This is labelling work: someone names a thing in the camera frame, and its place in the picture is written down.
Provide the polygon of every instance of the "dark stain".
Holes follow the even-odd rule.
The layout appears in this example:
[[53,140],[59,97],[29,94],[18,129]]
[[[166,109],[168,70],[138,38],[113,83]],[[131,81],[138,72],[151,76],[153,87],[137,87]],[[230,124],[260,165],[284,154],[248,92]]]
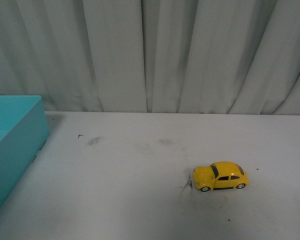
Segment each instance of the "dark stain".
[[189,175],[189,178],[188,178],[188,183],[189,183],[190,187],[192,188],[192,180],[190,178],[190,175]]
[[169,139],[160,139],[158,142],[160,145],[171,145],[174,143],[173,141],[171,141]]
[[96,138],[92,139],[91,141],[88,141],[88,144],[95,145],[95,144],[99,143],[101,139],[102,139],[102,136],[96,137]]

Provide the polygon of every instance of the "curtain fold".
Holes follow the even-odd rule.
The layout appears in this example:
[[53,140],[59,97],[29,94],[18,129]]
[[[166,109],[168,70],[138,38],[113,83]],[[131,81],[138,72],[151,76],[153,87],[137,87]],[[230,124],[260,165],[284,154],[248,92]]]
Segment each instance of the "curtain fold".
[[300,0],[0,0],[0,95],[55,111],[300,115]]

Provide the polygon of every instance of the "car door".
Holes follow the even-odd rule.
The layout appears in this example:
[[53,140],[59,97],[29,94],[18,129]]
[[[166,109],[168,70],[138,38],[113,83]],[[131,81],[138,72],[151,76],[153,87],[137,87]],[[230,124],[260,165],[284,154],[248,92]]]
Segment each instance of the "car door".
[[215,189],[224,189],[229,186],[229,176],[221,176],[219,177],[214,184]]
[[235,188],[239,184],[239,181],[240,181],[239,176],[231,176],[229,181],[229,187]]

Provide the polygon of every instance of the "yellow toy car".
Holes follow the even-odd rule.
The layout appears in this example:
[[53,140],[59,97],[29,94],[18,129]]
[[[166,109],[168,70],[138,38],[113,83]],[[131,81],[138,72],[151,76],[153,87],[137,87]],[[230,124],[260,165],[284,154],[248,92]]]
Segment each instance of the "yellow toy car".
[[198,166],[193,170],[195,187],[202,192],[220,189],[243,189],[249,184],[248,173],[238,164],[219,161],[210,166]]

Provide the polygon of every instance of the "car window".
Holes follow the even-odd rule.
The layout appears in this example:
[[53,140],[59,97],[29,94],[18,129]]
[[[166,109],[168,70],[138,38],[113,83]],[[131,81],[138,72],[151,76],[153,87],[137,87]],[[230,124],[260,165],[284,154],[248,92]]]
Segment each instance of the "car window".
[[229,177],[228,176],[222,176],[222,177],[219,177],[218,181],[224,181],[224,180],[229,180]]
[[218,172],[218,169],[217,169],[216,165],[212,164],[210,167],[212,168],[212,171],[214,173],[214,177],[217,178],[219,176],[219,172]]
[[238,168],[239,168],[239,170],[240,170],[240,173],[242,174],[242,175],[245,175],[245,173],[244,173],[244,171],[242,170],[242,168],[237,164],[237,166],[238,166]]

